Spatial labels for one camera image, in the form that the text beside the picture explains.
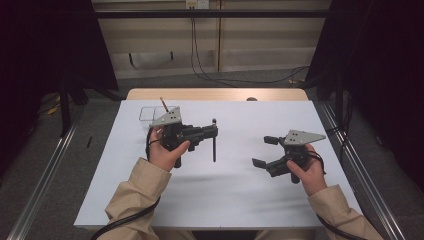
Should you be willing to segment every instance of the beige sleeve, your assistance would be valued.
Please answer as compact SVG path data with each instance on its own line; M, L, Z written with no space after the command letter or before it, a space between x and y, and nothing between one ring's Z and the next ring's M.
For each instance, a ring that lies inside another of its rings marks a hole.
M110 222L128 217L153 205L168 185L171 173L156 167L140 158L135 164L130 178L119 184L106 207ZM150 224L153 212L127 225L113 229L98 239L158 239Z
M339 230L365 239L383 239L363 215L349 207L339 185L321 190L308 200L321 218ZM344 239L326 231L330 239Z

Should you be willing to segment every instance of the electrical outlet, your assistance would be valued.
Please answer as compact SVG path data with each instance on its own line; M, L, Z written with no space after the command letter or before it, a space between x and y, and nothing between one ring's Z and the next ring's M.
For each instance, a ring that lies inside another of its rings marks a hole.
M197 0L186 0L187 9L197 9Z
M197 1L198 9L209 9L209 0L198 0Z

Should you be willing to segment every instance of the white tabletop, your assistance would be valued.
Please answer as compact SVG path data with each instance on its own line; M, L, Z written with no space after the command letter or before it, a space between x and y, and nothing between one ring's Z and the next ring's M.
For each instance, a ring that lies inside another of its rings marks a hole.
M155 210L153 226L179 229L269 229L320 227L301 184L290 175L271 178L252 165L284 155L281 146L263 142L264 136L284 137L290 129L324 134L311 101L236 102L167 101L179 106L183 124L206 126L217 119L217 162L212 140L182 156L182 167ZM104 209L119 182L128 179L137 159L145 157L146 128L139 121L145 106L160 101L127 100L119 113L81 206L75 226L98 228L108 222ZM328 185L339 184L351 207L358 203L328 139L312 144L325 162Z

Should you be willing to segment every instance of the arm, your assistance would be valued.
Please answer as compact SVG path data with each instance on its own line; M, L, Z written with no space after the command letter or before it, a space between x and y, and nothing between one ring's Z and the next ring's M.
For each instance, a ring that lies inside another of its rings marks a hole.
M306 148L314 153L314 148L307 144ZM340 187L327 187L321 163L310 159L309 164L300 168L293 161L287 162L287 167L302 180L302 185L312 209L332 226L349 234L365 239L382 239L368 220L350 208ZM326 229L330 239L343 239Z
M150 137L149 162L140 158L134 166L130 178L119 184L114 196L106 207L109 223L140 212L153 205L168 185L175 161L189 147L184 142L174 151L163 148L157 139L161 139L161 129L155 128ZM153 212L129 224L115 228L98 239L158 239L151 228Z

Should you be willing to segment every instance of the cable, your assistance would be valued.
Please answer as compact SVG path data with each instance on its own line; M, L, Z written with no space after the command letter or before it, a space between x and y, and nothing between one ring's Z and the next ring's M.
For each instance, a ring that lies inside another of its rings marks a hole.
M346 142L348 140L348 136L349 136L349 126L350 126L350 121L352 119L353 116L353 103L352 103L352 96L350 95L350 93L348 93L348 99L347 99L347 106L346 106L346 113L345 116L343 118L343 129L345 130L345 134L342 134L343 137L343 141L342 141L342 145L340 147L340 154L339 154L339 162L341 167L343 168L343 149L346 145Z
M150 135L152 134L153 128L149 128L149 132L147 133L147 140L146 140L146 153L147 153L147 160L149 160L149 150L150 150L150 145L154 142L160 141L160 139L154 140L152 142L150 142ZM131 216L125 217L123 219L117 220L113 223L109 223L108 225L102 227L99 231L97 231L92 237L91 240L96 240L97 238L99 238L101 235L105 234L108 231L111 231L117 227L120 227L122 225L125 225L129 222L135 221L141 217L146 216L147 214L151 213L156 206L159 204L160 201L160 197L158 198L158 200L156 200L156 202L149 206L148 208L145 208L143 210L141 210L140 212L133 214Z
M332 231L333 233L335 233L335 234L337 234L337 235L339 235L341 237L344 237L344 238L349 239L349 240L366 240L365 238L361 238L361 237L352 235L350 233L344 232L344 231L342 231L342 230L340 230L340 229L338 229L338 228L336 228L336 227L328 224L318 214L317 214L317 217L318 217L318 220L322 223L322 225L324 225L324 227L326 227L328 230Z
M155 202L153 205L151 205L150 207L148 207L148 208L146 208L146 209L143 209L143 210L141 210L140 212L138 212L138 213L136 213L136 214L133 214L133 215L131 215L131 216L129 216L129 217L126 217L126 218L123 218L123 219L117 220L117 221L115 221L115 222L113 222L113 223L110 223L110 224L108 224L108 225L106 225L106 226L102 227L99 231L97 231L97 232L96 232L96 233L95 233L95 234L91 237L91 240L95 240L95 239L99 238L101 235L105 234L106 232L109 232L109 231L110 231L110 230L112 230L112 229L115 229L115 228L120 227L120 226L122 226L122 225L124 225L124 224L127 224L127 223L129 223L129 222L135 221L135 220L137 220L137 219L139 219L139 218L141 218L141 217L143 217L143 216L146 216L147 214L149 214L150 212L152 212L152 211L156 208L156 206L159 204L159 201L160 201L160 197L159 197L159 198L158 198L158 200L156 200L156 202Z
M208 80L208 81L215 81L233 88L236 88L236 86L228 84L228 83L224 83L222 81L226 81L226 82L242 82L242 83L256 83L256 84L271 84L271 83L277 83L277 82L282 82L284 80L293 78L293 76L295 76L297 73L299 73L300 71L302 71L303 69L309 68L309 66L300 66L300 67L296 67L293 68L291 70L291 74L287 77L281 78L281 79L277 79L277 80L272 80L272 81L265 81L265 82L258 82L258 81L249 81L249 80L241 80L241 79L227 79L227 78L211 78L208 74L205 73L205 71L202 68L202 64L200 63L200 58L199 58L199 51L198 51L198 46L197 46L197 34L196 34L196 21L194 18L191 18L191 22L192 22L192 44L191 44L191 66L193 69L194 74L203 79L203 80ZM199 64L199 68L200 71L203 73L203 75L205 75L206 78L200 76L194 69L194 63L193 63L193 54L194 54L194 48L196 51L196 57L197 57L197 62Z
M193 72L194 72L194 74L196 74L196 76L198 77L198 78L200 78L200 79L203 79L203 80L207 80L207 81L213 81L213 82L217 82L217 83L221 83L221 84L224 84L224 85L227 85L227 86L229 86L229 87L233 87L233 88L235 88L235 86L233 86L233 85L231 85L231 84L228 84L228 83L223 83L223 82L220 82L220 81L218 81L218 80L215 80L215 79L212 79L212 78L210 78L204 71L203 71L203 68L202 68L202 65L200 64L200 58L199 58L199 52L198 52L198 49L197 49L197 37L196 37L196 22L195 22L195 20L194 20L194 18L191 18L191 68L193 69ZM202 71L202 73L207 77L207 78L204 78L204 77L202 77L202 76L200 76L197 72L196 72L196 70L194 69L194 63L193 63L193 54L194 54L194 45L196 46L196 55L197 55L197 60L198 60L198 63L199 63L199 67L200 67L200 70Z

